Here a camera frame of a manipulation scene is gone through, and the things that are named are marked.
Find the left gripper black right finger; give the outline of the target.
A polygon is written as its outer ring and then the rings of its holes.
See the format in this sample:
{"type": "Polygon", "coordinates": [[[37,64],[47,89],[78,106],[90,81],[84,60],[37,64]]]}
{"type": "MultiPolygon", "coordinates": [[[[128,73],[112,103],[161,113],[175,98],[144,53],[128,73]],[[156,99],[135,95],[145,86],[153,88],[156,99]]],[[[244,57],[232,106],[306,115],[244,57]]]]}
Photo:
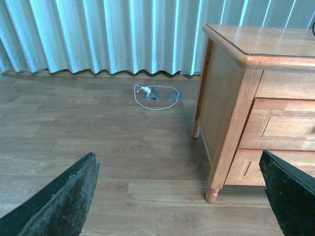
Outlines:
{"type": "Polygon", "coordinates": [[[259,161],[266,195],[285,236],[315,234],[315,178],[271,152],[259,161]]]}

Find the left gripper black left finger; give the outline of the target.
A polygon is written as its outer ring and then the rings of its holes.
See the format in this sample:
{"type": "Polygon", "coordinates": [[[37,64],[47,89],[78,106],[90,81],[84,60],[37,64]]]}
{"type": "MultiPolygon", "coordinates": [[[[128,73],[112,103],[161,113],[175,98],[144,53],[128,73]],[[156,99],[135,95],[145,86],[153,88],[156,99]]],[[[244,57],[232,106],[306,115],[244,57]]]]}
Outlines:
{"type": "Polygon", "coordinates": [[[100,164],[89,152],[0,219],[2,236],[78,236],[94,197],[100,164]]]}

